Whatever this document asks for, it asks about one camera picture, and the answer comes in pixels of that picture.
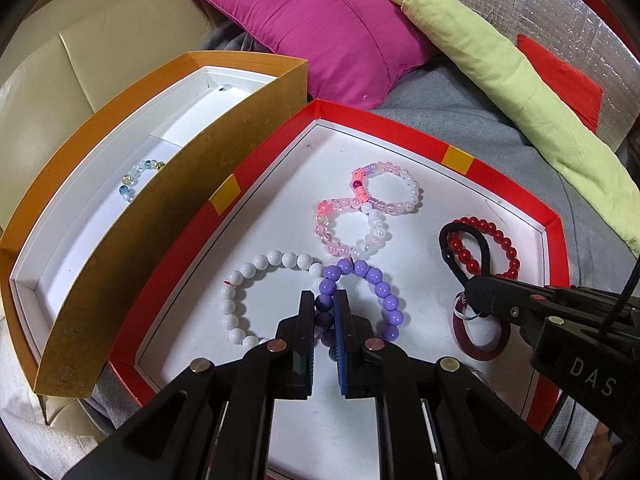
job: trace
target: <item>magenta cushion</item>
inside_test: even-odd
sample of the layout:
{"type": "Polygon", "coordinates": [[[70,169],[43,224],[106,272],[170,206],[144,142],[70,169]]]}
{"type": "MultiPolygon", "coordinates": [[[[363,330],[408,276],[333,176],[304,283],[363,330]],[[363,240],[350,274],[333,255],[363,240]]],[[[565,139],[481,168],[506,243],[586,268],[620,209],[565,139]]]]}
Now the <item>magenta cushion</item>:
{"type": "Polygon", "coordinates": [[[206,0],[276,54],[309,61],[313,97],[370,109],[433,45],[389,0],[206,0]]]}

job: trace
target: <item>lime green cloth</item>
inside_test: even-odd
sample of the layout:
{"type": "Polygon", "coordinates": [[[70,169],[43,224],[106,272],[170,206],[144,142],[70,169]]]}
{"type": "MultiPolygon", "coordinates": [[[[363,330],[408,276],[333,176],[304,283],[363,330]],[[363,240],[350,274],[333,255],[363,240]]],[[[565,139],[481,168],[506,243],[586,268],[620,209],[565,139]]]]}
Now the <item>lime green cloth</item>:
{"type": "Polygon", "coordinates": [[[640,190],[616,155],[540,79],[523,53],[458,0],[391,0],[640,253],[640,190]]]}

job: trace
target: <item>screw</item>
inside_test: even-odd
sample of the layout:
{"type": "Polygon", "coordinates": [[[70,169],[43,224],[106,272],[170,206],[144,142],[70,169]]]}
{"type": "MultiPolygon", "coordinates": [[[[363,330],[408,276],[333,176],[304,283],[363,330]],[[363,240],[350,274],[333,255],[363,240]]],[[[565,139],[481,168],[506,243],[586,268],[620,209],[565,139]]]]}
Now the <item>screw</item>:
{"type": "Polygon", "coordinates": [[[460,368],[460,361],[453,357],[443,357],[440,359],[440,368],[446,372],[455,372],[460,368]]]}
{"type": "Polygon", "coordinates": [[[282,352],[287,348],[287,342],[282,339],[272,339],[267,343],[269,352],[282,352]]]}
{"type": "Polygon", "coordinates": [[[379,337],[370,337],[364,342],[364,346],[372,352],[376,352],[385,347],[385,342],[379,337]]]}
{"type": "Polygon", "coordinates": [[[194,359],[189,364],[189,370],[191,370],[194,374],[202,374],[209,370],[211,367],[211,361],[205,359],[204,357],[198,357],[194,359]]]}

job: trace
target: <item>black cable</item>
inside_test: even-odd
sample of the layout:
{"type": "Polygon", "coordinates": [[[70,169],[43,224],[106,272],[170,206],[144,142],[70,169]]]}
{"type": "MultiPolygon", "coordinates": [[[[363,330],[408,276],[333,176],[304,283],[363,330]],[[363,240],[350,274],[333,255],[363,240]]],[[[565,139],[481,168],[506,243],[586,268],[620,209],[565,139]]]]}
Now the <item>black cable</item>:
{"type": "Polygon", "coordinates": [[[600,325],[600,335],[604,336],[607,334],[611,325],[615,323],[615,321],[620,316],[620,313],[624,309],[626,302],[629,301],[631,295],[636,290],[636,285],[638,285],[638,279],[640,278],[640,258],[636,260],[636,265],[634,266],[634,270],[631,271],[631,276],[626,281],[625,288],[622,289],[622,293],[620,297],[616,301],[616,304],[611,309],[611,312],[607,314],[607,317],[602,321],[600,325]]]}

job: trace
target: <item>clear beaded bracelet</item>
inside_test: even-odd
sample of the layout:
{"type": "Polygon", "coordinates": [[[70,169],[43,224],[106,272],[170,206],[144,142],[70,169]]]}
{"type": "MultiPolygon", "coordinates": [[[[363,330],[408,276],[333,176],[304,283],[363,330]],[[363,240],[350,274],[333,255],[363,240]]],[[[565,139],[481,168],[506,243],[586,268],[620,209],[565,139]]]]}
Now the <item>clear beaded bracelet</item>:
{"type": "Polygon", "coordinates": [[[122,177],[122,186],[118,190],[124,200],[127,202],[133,202],[135,198],[135,191],[133,187],[138,183],[140,175],[146,170],[162,170],[166,165],[162,160],[141,160],[137,163],[131,171],[122,177]]]}

